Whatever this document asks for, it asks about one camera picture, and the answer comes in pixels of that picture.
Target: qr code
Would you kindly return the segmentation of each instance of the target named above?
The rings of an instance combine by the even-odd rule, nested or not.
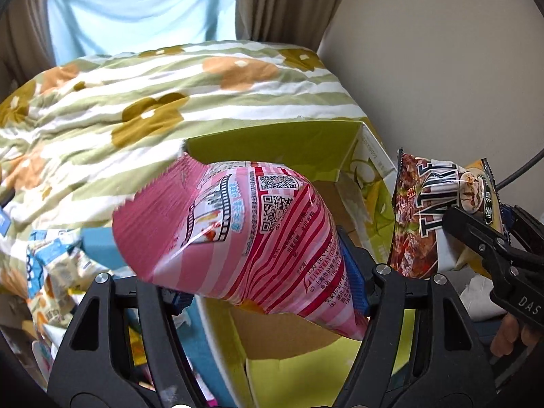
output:
[[[298,190],[299,184],[295,178],[287,174],[265,174],[259,176],[259,189],[293,189]]]
[[[260,197],[260,232],[267,233],[272,230],[284,216],[293,198],[278,196],[276,194],[264,194]]]

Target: open box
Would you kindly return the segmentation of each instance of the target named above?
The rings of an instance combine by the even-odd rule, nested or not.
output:
[[[356,245],[376,262],[387,262],[396,168],[365,122],[245,127],[189,139],[187,151],[205,164],[285,164],[312,182]],[[206,298],[198,298],[198,306],[216,364],[239,407],[332,405],[360,346],[293,314],[262,315]],[[405,314],[393,372],[410,354],[408,319],[412,311]]]

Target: snack bag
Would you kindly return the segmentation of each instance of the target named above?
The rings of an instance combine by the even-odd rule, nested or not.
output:
[[[488,275],[481,257],[442,229],[443,214],[455,205],[503,232],[499,200],[485,159],[463,168],[401,149],[393,198],[391,267],[403,276],[427,278],[469,263],[476,272]]]
[[[333,218],[283,165],[185,153],[114,212],[113,235],[142,280],[363,338]]]

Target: beige wall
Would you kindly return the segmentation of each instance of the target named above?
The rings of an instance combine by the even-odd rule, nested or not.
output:
[[[533,0],[343,0],[319,50],[391,156],[467,164],[496,181],[544,147],[544,18]],[[544,161],[501,192],[539,217]]]

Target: pink snack bag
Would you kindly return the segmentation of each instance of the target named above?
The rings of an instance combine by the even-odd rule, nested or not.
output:
[[[144,281],[363,339],[333,217],[283,165],[185,153],[114,213],[113,235]]]

